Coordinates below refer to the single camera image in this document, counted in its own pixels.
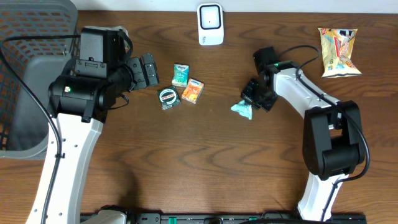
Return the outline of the orange tissue pack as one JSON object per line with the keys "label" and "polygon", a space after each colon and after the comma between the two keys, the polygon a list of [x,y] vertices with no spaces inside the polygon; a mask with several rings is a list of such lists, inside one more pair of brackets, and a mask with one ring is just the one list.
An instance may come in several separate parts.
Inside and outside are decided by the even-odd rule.
{"label": "orange tissue pack", "polygon": [[184,89],[182,93],[182,99],[187,100],[193,104],[196,104],[198,101],[198,98],[200,97],[203,89],[204,89],[205,84],[190,78],[188,81],[188,84],[186,88]]}

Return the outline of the black round-logo packet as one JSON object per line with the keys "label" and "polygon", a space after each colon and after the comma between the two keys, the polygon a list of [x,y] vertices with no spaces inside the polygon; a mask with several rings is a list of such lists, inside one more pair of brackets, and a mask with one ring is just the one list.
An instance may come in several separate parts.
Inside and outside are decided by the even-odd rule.
{"label": "black round-logo packet", "polygon": [[163,110],[170,109],[181,103],[178,92],[174,86],[159,90],[157,94]]}

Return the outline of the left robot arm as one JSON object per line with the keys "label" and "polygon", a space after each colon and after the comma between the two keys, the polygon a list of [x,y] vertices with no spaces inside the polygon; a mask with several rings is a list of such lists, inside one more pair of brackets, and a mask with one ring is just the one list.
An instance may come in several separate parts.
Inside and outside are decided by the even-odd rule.
{"label": "left robot arm", "polygon": [[49,85],[50,134],[29,223],[79,223],[91,155],[108,112],[126,93],[159,83],[151,54],[133,57],[123,27],[83,28],[80,55]]}

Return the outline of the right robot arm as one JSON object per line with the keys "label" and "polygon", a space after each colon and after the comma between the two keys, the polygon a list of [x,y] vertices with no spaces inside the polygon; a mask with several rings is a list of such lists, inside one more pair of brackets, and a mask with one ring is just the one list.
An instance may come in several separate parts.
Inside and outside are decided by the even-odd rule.
{"label": "right robot arm", "polygon": [[303,118],[302,154],[309,176],[297,211],[301,220],[329,222],[343,183],[362,178],[369,169],[359,106],[326,94],[304,75],[302,66],[281,61],[273,47],[255,51],[253,59],[258,78],[248,82],[241,98],[265,111],[283,98]]}

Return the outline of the green tissue pack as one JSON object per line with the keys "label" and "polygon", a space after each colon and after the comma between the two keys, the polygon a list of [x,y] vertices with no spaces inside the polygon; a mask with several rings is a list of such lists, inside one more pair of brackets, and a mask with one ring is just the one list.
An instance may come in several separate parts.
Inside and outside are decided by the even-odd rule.
{"label": "green tissue pack", "polygon": [[188,65],[175,64],[172,85],[186,87],[188,84],[189,69]]}

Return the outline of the yellow snack bag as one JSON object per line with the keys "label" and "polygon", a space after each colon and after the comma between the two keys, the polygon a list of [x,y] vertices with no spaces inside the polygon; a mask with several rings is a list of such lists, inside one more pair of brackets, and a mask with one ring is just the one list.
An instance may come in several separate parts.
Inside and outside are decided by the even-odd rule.
{"label": "yellow snack bag", "polygon": [[353,77],[362,75],[353,64],[354,41],[357,29],[332,29],[319,27],[324,66],[323,78]]}

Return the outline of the teal packet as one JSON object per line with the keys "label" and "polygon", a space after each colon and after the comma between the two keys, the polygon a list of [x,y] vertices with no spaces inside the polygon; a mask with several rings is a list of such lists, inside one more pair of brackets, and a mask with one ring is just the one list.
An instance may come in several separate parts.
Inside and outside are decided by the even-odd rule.
{"label": "teal packet", "polygon": [[233,105],[231,107],[231,111],[237,112],[240,116],[243,116],[248,120],[252,120],[252,106],[249,103],[246,103],[244,100],[241,100],[239,103]]}

